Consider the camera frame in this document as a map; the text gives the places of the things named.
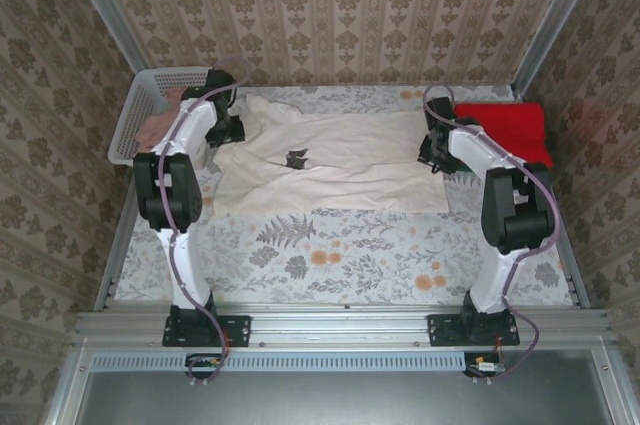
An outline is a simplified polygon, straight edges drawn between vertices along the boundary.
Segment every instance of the cable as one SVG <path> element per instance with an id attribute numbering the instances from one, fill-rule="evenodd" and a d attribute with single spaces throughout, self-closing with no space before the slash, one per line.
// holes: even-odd
<path id="1" fill-rule="evenodd" d="M 547 200 L 547 202 L 551 207 L 551 212 L 553 213 L 553 232 L 551 233 L 551 237 L 549 238 L 549 240 L 539 248 L 529 250 L 528 252 L 524 252 L 523 254 L 516 257 L 516 259 L 513 261 L 513 265 L 511 266 L 511 270 L 509 271 L 509 275 L 507 276 L 507 280 L 504 284 L 504 287 L 502 288 L 502 303 L 504 303 L 504 306 L 507 308 L 507 310 L 511 312 L 511 314 L 513 314 L 515 317 L 518 317 L 520 320 L 528 323 L 531 326 L 531 328 L 533 328 L 533 340 L 529 344 L 529 347 L 527 348 L 524 355 L 520 357 L 520 359 L 511 368 L 501 373 L 500 375 L 496 375 L 495 377 L 493 377 L 493 380 L 497 380 L 499 378 L 506 377 L 511 372 L 513 372 L 516 368 L 518 368 L 522 364 L 522 362 L 524 362 L 529 357 L 529 355 L 531 355 L 531 353 L 533 352 L 533 349 L 538 344 L 538 340 L 540 339 L 540 329 L 538 328 L 538 326 L 529 317 L 527 317 L 523 313 L 520 313 L 519 311 L 517 311 L 511 306 L 511 304 L 507 300 L 507 294 L 509 293 L 511 282 L 513 282 L 513 278 L 515 277 L 516 272 L 518 271 L 518 267 L 520 266 L 520 263 L 526 258 L 545 252 L 555 245 L 556 241 L 558 240 L 558 235 L 560 235 L 560 209 L 558 208 L 558 203 L 556 202 L 551 192 L 547 189 L 547 187 L 545 187 L 544 184 L 526 167 L 524 167 L 520 162 L 514 159 L 513 154 L 508 152 L 505 153 L 505 150 L 502 149 L 502 147 L 497 146 L 493 142 L 493 140 L 489 139 L 484 130 L 478 131 L 477 129 L 471 128 L 469 126 L 461 125 L 454 121 L 447 120 L 446 118 L 441 117 L 436 112 L 431 110 L 428 106 L 427 94 L 429 93 L 429 91 L 431 91 L 433 87 L 437 87 L 437 86 L 444 87 L 451 95 L 451 104 L 452 105 L 455 104 L 453 89 L 449 85 L 446 85 L 444 83 L 436 83 L 433 85 L 429 85 L 422 95 L 422 106 L 424 108 L 424 111 L 429 115 L 431 115 L 436 120 L 446 123 L 447 125 L 450 125 L 452 127 L 464 130 L 465 132 L 473 135 L 478 140 L 484 142 L 484 144 L 487 145 L 494 152 L 496 152 L 498 156 L 501 157 L 501 159 L 503 159 L 510 165 L 513 165 L 515 168 L 517 168 L 522 173 L 524 173 L 524 175 L 529 180 L 531 180 L 531 182 L 536 187 L 538 187 L 538 189 L 540 189 L 540 191 L 544 195 L 544 198 Z"/>
<path id="2" fill-rule="evenodd" d="M 180 272 L 178 271 L 178 267 L 176 265 L 175 252 L 174 252 L 175 247 L 176 247 L 176 239 L 178 238 L 178 235 L 180 234 L 180 231 L 178 230 L 178 227 L 176 226 L 176 222 L 173 219 L 173 214 L 171 213 L 171 208 L 169 206 L 169 197 L 168 197 L 168 194 L 167 194 L 166 185 L 164 183 L 164 162 L 165 162 L 165 159 L 167 157 L 167 154 L 169 153 L 169 149 L 173 145 L 173 141 L 175 140 L 176 136 L 178 135 L 178 132 L 180 131 L 180 127 L 182 127 L 182 125 L 185 122 L 185 120 L 187 119 L 187 117 L 198 106 L 200 106 L 202 104 L 202 102 L 204 102 L 207 98 L 212 97 L 213 95 L 216 95 L 218 93 L 226 92 L 228 90 L 237 89 L 238 87 L 240 87 L 241 85 L 244 85 L 245 83 L 247 83 L 249 81 L 249 79 L 251 78 L 251 74 L 255 70 L 255 66 L 253 65 L 253 63 L 251 63 L 249 60 L 247 60 L 244 57 L 233 56 L 233 57 L 225 58 L 223 60 L 219 60 L 218 62 L 216 62 L 216 64 L 213 66 L 213 68 L 215 68 L 215 67 L 217 67 L 217 66 L 219 66 L 219 65 L 221 65 L 223 63 L 236 61 L 236 60 L 244 61 L 244 63 L 247 64 L 247 69 L 248 69 L 247 70 L 247 75 L 242 80 L 240 80 L 239 82 L 233 83 L 231 85 L 226 85 L 224 87 L 216 88 L 215 90 L 211 90 L 210 92 L 205 93 L 202 97 L 199 97 L 198 99 L 196 99 L 191 104 L 191 106 L 189 108 L 187 108 L 185 113 L 182 114 L 180 120 L 178 121 L 176 126 L 173 128 L 173 130 L 172 130 L 172 132 L 169 135 L 169 138 L 167 140 L 167 144 L 164 146 L 164 148 L 162 149 L 162 152 L 160 153 L 160 159 L 158 161 L 158 183 L 159 183 L 159 186 L 160 186 L 160 197 L 162 199 L 162 206 L 164 208 L 164 213 L 167 216 L 167 221 L 169 222 L 169 226 L 171 227 L 171 230 L 173 231 L 173 234 L 171 235 L 171 239 L 169 240 L 169 265 L 171 266 L 171 271 L 173 272 L 173 276 L 176 279 L 176 283 L 178 284 L 178 286 L 182 290 L 182 293 L 184 294 L 185 298 L 196 309 L 198 309 L 199 311 L 204 313 L 204 315 L 211 321 L 211 323 L 213 324 L 213 327 L 216 330 L 216 333 L 220 337 L 221 356 L 220 356 L 219 365 L 216 367 L 216 369 L 208 377 L 206 377 L 204 379 L 197 379 L 197 378 L 195 378 L 193 376 L 193 365 L 194 365 L 195 362 L 194 361 L 190 362 L 189 367 L 188 367 L 188 371 L 187 371 L 187 375 L 191 379 L 191 383 L 192 384 L 195 383 L 195 382 L 198 382 L 198 383 L 202 383 L 202 384 L 206 385 L 208 381 L 214 379 L 218 375 L 218 373 L 220 373 L 220 370 L 222 369 L 222 367 L 224 365 L 224 362 L 226 360 L 227 354 L 228 354 L 229 345 L 228 345 L 228 342 L 227 342 L 227 337 L 224 334 L 224 332 L 222 331 L 222 327 L 220 327 L 220 324 L 218 323 L 218 320 L 216 320 L 216 317 L 209 310 L 207 310 L 204 306 L 200 305 L 191 296 L 191 294 L 187 290 L 186 284 L 182 280 L 182 277 L 180 277 Z"/>

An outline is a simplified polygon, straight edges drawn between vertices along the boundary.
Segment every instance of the gray floor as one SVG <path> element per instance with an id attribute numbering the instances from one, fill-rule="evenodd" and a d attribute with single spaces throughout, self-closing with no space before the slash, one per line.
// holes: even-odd
<path id="1" fill-rule="evenodd" d="M 193 387 L 181 373 L 94 373 L 78 423 L 608 424 L 589 357 L 536 352 L 491 386 L 459 372 L 229 372 Z"/>

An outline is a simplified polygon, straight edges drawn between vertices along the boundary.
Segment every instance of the white laundry basket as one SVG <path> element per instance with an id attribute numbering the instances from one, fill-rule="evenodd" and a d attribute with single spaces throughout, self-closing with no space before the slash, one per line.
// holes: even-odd
<path id="1" fill-rule="evenodd" d="M 133 166 L 138 150 L 136 134 L 149 115 L 168 108 L 164 92 L 172 87 L 202 86 L 209 67 L 173 67 L 143 70 L 131 84 L 109 146 L 109 161 Z"/>

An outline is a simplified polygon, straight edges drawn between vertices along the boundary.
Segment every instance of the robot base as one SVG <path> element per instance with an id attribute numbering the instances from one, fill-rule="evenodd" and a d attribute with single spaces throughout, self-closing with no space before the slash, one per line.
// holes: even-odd
<path id="1" fill-rule="evenodd" d="M 251 337 L 251 317 L 248 315 L 216 315 L 213 296 L 205 308 L 216 316 L 229 346 L 248 347 Z M 162 337 L 164 347 L 219 347 L 220 337 L 207 316 L 200 310 L 171 305 Z"/>
<path id="2" fill-rule="evenodd" d="M 520 345 L 515 317 L 508 310 L 478 312 L 469 292 L 459 314 L 429 315 L 427 324 L 432 347 L 495 346 L 496 337 L 502 345 Z"/>

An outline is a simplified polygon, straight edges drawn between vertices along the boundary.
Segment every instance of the patterned wallpaper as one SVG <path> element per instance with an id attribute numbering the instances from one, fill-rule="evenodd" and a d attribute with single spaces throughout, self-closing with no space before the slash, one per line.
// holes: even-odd
<path id="1" fill-rule="evenodd" d="M 0 422 L 36 423 L 93 306 L 128 170 L 131 81 L 89 0 L 0 0 Z"/>
<path id="2" fill-rule="evenodd" d="M 596 306 L 640 380 L 640 0 L 579 0 L 533 84 Z"/>
<path id="3" fill-rule="evenodd" d="M 551 0 L 117 0 L 152 67 L 245 55 L 254 85 L 510 83 Z"/>

